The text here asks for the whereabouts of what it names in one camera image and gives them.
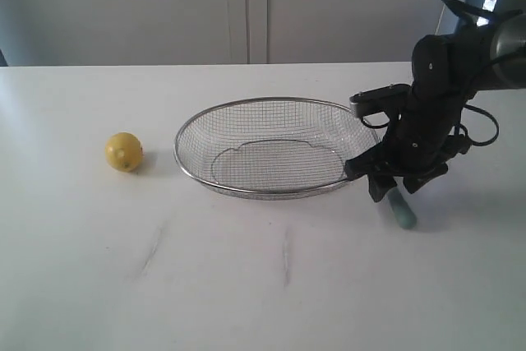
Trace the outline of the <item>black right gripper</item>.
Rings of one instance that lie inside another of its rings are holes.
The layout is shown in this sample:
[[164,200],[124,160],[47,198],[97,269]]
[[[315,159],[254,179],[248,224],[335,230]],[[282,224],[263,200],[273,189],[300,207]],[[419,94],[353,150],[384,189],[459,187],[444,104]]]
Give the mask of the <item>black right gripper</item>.
[[387,116],[380,143],[346,161],[350,179],[368,175],[368,191],[375,203],[397,186],[392,176],[408,176],[404,187],[414,194],[449,170],[446,163],[437,166],[439,150],[463,105],[459,85],[451,81],[451,49],[452,42],[444,36],[427,35],[417,42],[405,106]]

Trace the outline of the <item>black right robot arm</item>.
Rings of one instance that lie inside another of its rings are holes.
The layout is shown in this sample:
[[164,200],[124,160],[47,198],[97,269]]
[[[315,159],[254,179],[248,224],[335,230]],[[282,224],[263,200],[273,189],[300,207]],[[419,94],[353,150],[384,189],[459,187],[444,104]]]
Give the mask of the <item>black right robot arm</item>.
[[448,161],[477,146],[461,123],[463,110],[490,120],[469,104],[477,92],[525,87],[525,15],[520,10],[491,12],[460,0],[441,0],[461,21],[449,35],[426,35],[413,49],[411,84],[395,84],[351,97],[359,120],[384,113],[379,143],[346,161],[348,180],[367,177],[379,202],[402,178],[414,193],[448,171]]

